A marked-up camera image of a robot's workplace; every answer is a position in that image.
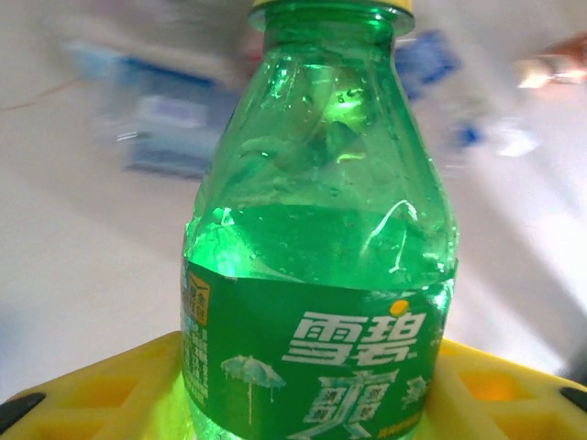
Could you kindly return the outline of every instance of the bottle label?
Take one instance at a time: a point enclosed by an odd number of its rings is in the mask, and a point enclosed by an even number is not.
[[[452,289],[235,279],[185,261],[187,390],[243,438],[397,438],[423,411]]]

